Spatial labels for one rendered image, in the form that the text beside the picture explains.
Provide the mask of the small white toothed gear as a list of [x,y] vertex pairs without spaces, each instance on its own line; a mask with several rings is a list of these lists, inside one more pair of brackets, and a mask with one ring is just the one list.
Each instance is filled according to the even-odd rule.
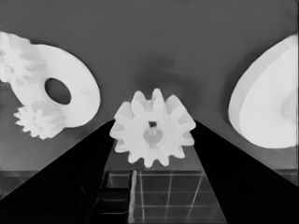
[[64,129],[66,121],[59,106],[45,101],[19,107],[14,116],[24,133],[41,140],[55,137]]
[[48,74],[40,51],[26,39],[0,32],[0,80],[11,86],[42,80]]
[[136,91],[130,102],[121,104],[114,119],[109,135],[118,141],[117,153],[129,153],[129,163],[142,159],[147,168],[156,161],[167,167],[171,156],[184,159],[183,147],[194,145],[194,119],[176,95],[164,99],[160,89],[149,100]]

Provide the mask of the large thick white disc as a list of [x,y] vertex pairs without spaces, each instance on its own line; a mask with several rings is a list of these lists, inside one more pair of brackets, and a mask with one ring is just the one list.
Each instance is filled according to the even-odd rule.
[[298,36],[288,36],[255,59],[237,81],[229,103],[233,127],[258,147],[297,143]]

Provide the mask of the white round pinned carrier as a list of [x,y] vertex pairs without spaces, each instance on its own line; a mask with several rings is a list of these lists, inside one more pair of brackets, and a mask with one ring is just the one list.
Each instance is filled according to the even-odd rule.
[[[65,117],[64,126],[67,128],[85,125],[93,119],[101,102],[100,90],[92,73],[83,62],[65,50],[46,45],[37,45],[37,48],[47,62],[49,74],[37,83],[14,88],[17,97],[23,105],[42,100],[53,103]],[[65,84],[70,92],[68,104],[59,104],[46,93],[46,81],[50,78]]]

